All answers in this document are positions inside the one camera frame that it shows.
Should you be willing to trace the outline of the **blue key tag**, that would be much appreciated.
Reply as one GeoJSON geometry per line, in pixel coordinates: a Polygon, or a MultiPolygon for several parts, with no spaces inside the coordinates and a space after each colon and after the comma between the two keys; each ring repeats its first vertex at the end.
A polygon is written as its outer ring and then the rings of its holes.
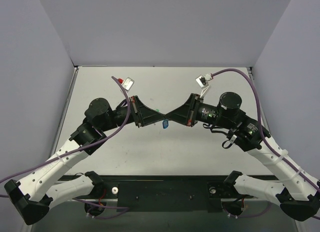
{"type": "Polygon", "coordinates": [[[168,120],[168,119],[164,119],[164,120],[162,121],[162,127],[163,127],[163,129],[167,129],[168,126],[169,126],[169,120],[168,120]]]}

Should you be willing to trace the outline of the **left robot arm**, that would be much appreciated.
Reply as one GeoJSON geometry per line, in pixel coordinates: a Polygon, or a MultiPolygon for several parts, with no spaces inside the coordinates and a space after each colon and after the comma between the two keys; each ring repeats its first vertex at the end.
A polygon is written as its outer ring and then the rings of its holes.
{"type": "Polygon", "coordinates": [[[5,184],[9,199],[27,225],[37,223],[50,209],[67,200],[85,195],[98,198],[106,194],[103,180],[94,171],[65,183],[56,183],[105,143],[108,138],[106,131],[123,128],[130,123],[144,127],[165,117],[144,105],[137,96],[130,97],[125,107],[117,106],[115,110],[106,99],[94,99],[84,115],[82,124],[44,166],[20,180],[11,179],[5,184]]]}

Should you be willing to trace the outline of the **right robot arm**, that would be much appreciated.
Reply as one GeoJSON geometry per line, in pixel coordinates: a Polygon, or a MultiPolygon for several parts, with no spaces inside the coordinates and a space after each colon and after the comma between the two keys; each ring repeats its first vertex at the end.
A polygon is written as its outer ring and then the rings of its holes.
{"type": "Polygon", "coordinates": [[[217,126],[228,130],[229,145],[237,145],[278,179],[270,182],[233,171],[223,184],[226,195],[239,193],[266,200],[297,221],[315,216],[320,208],[319,180],[301,169],[286,150],[280,149],[269,131],[240,109],[241,104],[241,97],[234,92],[223,93],[217,106],[205,104],[199,95],[191,94],[165,118],[188,127],[202,122],[206,129],[217,126]]]}

